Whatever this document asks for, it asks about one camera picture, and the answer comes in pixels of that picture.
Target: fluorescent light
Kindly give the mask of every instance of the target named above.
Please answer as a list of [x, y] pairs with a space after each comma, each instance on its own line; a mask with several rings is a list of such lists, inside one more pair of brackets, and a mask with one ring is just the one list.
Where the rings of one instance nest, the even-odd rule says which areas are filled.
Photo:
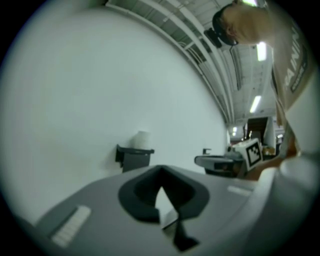
[[256, 0], [242, 0], [242, 2], [244, 2], [250, 6], [257, 6]]
[[267, 59], [267, 45], [265, 42], [260, 42], [256, 45], [258, 53], [258, 61], [262, 62]]
[[250, 108], [250, 113], [254, 113], [256, 111], [260, 100], [261, 100], [261, 96], [255, 96], [252, 106]]

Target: person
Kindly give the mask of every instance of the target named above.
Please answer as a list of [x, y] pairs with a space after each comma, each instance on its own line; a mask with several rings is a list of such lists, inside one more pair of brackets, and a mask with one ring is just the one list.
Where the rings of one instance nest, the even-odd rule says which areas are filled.
[[279, 155], [262, 162], [245, 177], [256, 181], [264, 169], [279, 167], [285, 159], [297, 155], [299, 143], [286, 113], [304, 92], [312, 74], [318, 72], [318, 66], [296, 22], [272, 1], [257, 7], [234, 0], [215, 13], [212, 23], [217, 36], [228, 45], [265, 42], [272, 48], [271, 86], [276, 98], [276, 119], [285, 133]]

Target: toilet paper roll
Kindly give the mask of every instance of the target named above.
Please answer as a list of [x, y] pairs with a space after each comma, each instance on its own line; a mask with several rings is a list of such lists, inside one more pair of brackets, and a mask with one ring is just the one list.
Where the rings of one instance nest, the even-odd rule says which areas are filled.
[[138, 150], [150, 150], [150, 132], [148, 131], [138, 131], [133, 139], [133, 148]]

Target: black cap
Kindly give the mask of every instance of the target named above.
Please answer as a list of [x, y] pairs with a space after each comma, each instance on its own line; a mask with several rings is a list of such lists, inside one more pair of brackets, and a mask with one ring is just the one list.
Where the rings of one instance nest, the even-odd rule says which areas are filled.
[[220, 23], [221, 15], [223, 14], [224, 10], [230, 6], [232, 6], [232, 3], [226, 5], [220, 11], [214, 14], [212, 18], [212, 26], [213, 26], [214, 32], [222, 42], [224, 42], [229, 46], [235, 46], [238, 44], [238, 42], [235, 39], [231, 39], [227, 35], [226, 31], [221, 27], [221, 23]]

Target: white wall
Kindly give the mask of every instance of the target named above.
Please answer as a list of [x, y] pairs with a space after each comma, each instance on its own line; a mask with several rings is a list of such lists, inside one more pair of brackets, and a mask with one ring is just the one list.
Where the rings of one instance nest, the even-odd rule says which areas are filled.
[[272, 116], [268, 117], [263, 142], [274, 149], [276, 148], [276, 134], [274, 119]]
[[121, 173], [116, 145], [151, 132], [151, 165], [195, 172], [226, 127], [197, 72], [144, 25], [87, 10], [21, 36], [2, 77], [2, 188], [35, 223], [88, 183]]

